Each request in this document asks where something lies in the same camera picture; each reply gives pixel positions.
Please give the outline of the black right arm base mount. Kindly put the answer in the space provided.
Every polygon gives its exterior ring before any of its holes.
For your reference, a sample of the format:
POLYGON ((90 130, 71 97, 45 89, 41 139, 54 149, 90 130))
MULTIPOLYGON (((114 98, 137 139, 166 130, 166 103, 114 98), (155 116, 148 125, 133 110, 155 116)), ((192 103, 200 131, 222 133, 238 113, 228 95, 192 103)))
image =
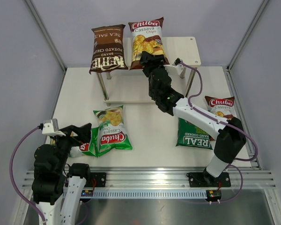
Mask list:
POLYGON ((207 172, 189 172, 186 174, 191 188, 229 188, 230 177, 227 172, 222 172, 219 177, 213 177, 207 172))

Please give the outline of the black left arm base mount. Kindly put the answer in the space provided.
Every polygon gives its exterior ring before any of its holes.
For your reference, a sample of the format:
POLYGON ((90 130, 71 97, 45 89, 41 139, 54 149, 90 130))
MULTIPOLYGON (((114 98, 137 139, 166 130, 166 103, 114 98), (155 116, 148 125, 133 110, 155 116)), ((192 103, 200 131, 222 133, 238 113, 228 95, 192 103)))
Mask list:
POLYGON ((95 185, 95 188, 104 188, 106 186, 106 176, 105 172, 91 172, 87 177, 85 188, 92 188, 95 185))

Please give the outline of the brown Chuba bag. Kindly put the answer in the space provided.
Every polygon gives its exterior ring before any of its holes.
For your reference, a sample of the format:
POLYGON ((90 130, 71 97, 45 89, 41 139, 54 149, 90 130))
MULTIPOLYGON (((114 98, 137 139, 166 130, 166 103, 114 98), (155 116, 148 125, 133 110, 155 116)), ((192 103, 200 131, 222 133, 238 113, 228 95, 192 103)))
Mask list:
POLYGON ((164 18, 149 21, 129 22, 132 34, 132 62, 130 69, 141 69, 141 54, 143 51, 152 55, 163 55, 165 63, 168 64, 168 57, 165 53, 162 40, 162 27, 164 18))
POLYGON ((235 97, 216 98, 205 96, 207 110, 212 114, 227 119, 232 119, 235 116, 235 97))

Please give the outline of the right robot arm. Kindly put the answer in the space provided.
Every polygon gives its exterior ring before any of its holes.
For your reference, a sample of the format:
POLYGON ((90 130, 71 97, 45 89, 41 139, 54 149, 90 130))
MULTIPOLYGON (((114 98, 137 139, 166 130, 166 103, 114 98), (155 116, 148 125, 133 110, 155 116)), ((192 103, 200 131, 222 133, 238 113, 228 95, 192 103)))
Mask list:
POLYGON ((164 55, 152 55, 146 51, 141 53, 140 64, 148 78, 148 94, 162 112, 184 119, 207 132, 215 139, 214 156, 202 173, 208 186, 220 180, 222 172, 235 159, 246 144, 243 126, 239 119, 231 120, 216 116, 194 104, 189 98, 171 87, 168 72, 177 72, 183 65, 176 59, 174 65, 165 63, 164 55))

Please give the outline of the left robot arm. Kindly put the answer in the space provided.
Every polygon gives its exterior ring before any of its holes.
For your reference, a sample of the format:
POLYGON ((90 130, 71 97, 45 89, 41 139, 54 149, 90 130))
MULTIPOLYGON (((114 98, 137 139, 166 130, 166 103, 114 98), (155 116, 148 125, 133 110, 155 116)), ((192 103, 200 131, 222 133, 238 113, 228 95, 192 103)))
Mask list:
POLYGON ((91 140, 91 123, 81 127, 70 125, 59 129, 52 121, 42 126, 42 133, 55 140, 35 151, 33 200, 40 211, 40 224, 75 224, 81 192, 92 181, 88 164, 74 163, 68 174, 63 171, 73 147, 91 140))

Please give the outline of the brown Kettle sea salt bag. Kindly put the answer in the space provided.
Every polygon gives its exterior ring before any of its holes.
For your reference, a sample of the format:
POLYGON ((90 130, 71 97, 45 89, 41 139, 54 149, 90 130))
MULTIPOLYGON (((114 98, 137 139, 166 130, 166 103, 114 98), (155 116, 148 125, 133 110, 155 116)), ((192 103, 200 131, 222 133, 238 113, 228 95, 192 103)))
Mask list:
POLYGON ((124 24, 93 28, 94 46, 89 72, 127 70, 124 57, 124 24))

